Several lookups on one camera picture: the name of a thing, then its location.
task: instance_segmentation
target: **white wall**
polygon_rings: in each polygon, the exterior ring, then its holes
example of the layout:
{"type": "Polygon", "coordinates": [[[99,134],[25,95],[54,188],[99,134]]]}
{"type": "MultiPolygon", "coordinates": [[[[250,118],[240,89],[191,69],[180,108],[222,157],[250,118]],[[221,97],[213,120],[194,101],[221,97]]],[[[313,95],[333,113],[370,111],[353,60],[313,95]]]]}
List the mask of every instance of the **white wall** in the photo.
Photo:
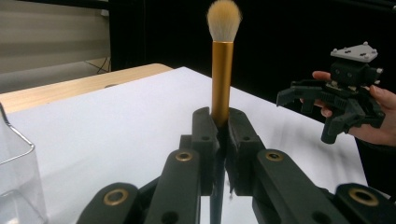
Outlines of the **white wall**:
{"type": "Polygon", "coordinates": [[[0,0],[0,74],[109,56],[100,12],[0,0]]]}

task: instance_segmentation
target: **brush bristles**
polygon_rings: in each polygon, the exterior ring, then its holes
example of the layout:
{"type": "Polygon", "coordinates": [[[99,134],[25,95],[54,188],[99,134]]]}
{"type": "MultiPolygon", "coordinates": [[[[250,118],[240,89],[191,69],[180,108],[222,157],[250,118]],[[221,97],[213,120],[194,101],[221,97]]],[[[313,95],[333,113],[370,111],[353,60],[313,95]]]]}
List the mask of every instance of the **brush bristles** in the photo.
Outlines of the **brush bristles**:
{"type": "Polygon", "coordinates": [[[207,23],[213,41],[233,42],[241,20],[241,12],[234,1],[214,2],[207,12],[207,23]]]}

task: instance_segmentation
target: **black robotic claw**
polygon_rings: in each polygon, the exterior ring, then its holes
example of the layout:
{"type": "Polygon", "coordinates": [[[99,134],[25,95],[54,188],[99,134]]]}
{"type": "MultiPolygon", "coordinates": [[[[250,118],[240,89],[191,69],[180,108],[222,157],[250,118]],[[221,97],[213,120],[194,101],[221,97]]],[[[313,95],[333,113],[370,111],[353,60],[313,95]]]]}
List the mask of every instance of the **black robotic claw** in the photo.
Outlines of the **black robotic claw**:
{"type": "Polygon", "coordinates": [[[311,113],[316,100],[332,109],[326,119],[321,140],[332,144],[339,133],[347,133],[351,127],[370,124],[379,128],[385,118],[379,104],[365,87],[378,83],[383,69],[372,68],[368,62],[377,51],[367,42],[351,48],[334,49],[338,60],[331,66],[331,80],[301,80],[291,82],[290,88],[280,91],[276,105],[285,105],[302,99],[302,113],[311,113]]]}
{"type": "Polygon", "coordinates": [[[227,126],[217,130],[208,107],[196,110],[192,134],[181,136],[158,178],[140,189],[104,187],[77,224],[199,224],[201,196],[211,198],[210,224],[220,224],[224,165],[234,193],[252,198],[259,224],[396,223],[396,207],[376,189],[317,187],[288,154],[264,146],[244,112],[230,108],[227,126]],[[224,149],[225,164],[218,160],[224,149]]]}

